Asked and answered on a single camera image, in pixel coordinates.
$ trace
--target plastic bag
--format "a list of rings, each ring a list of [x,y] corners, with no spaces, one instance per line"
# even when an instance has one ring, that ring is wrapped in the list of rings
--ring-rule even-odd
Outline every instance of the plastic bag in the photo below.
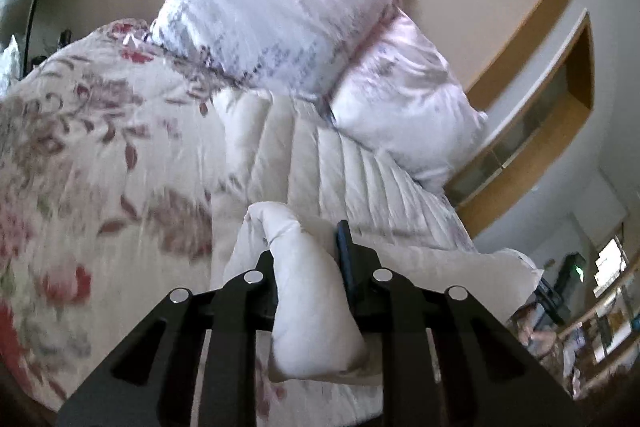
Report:
[[[5,96],[7,90],[20,81],[20,49],[15,36],[2,55],[0,55],[0,97]]]

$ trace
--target silver screw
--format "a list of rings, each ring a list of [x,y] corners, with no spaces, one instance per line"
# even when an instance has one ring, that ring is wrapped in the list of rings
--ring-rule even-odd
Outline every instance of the silver screw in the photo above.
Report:
[[[244,280],[249,284],[256,284],[260,282],[264,278],[261,271],[251,270],[251,272],[247,272],[244,274]]]
[[[189,291],[184,288],[176,288],[169,294],[171,302],[185,302],[189,298]]]
[[[373,279],[378,282],[389,282],[393,279],[393,272],[391,270],[387,270],[386,268],[378,268],[375,272],[373,272]]]
[[[456,301],[463,301],[469,296],[469,292],[462,286],[452,286],[447,293],[449,293],[449,297]]]

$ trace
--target pink pillow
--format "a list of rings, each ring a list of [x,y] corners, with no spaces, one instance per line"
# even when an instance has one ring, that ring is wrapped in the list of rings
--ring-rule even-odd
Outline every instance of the pink pillow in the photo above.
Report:
[[[441,190],[484,136],[449,68],[402,10],[380,23],[344,72],[330,100],[338,130],[387,152],[424,188]]]
[[[175,54],[263,87],[316,101],[391,0],[166,0],[152,39]]]

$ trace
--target bed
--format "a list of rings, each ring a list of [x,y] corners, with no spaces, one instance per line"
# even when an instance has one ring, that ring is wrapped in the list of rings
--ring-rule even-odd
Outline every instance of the bed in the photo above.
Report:
[[[147,32],[104,26],[0,105],[0,354],[38,402],[59,408],[173,288],[219,286],[255,201],[398,245],[474,251],[444,196],[312,104],[247,92]],[[258,349],[261,425],[348,425],[382,407],[377,387],[272,384],[266,356]]]

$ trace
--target quilted blanket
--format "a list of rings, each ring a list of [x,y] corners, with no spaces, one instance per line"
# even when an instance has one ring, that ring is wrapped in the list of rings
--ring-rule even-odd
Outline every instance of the quilted blanket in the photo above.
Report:
[[[242,86],[145,44],[147,30],[104,26],[0,102],[0,356],[36,400],[57,409],[172,288],[222,280],[255,201],[347,217],[394,242],[472,250],[446,198],[311,106],[278,102],[289,107],[278,112],[262,94],[262,109],[243,109],[232,103]],[[291,108],[305,115],[293,126]],[[257,153],[241,154],[256,136]],[[260,362],[257,372],[262,421],[286,389],[306,396],[305,383],[272,385]],[[344,405],[336,425],[356,402],[380,405],[366,388],[331,393]],[[309,413],[323,407],[304,400]]]

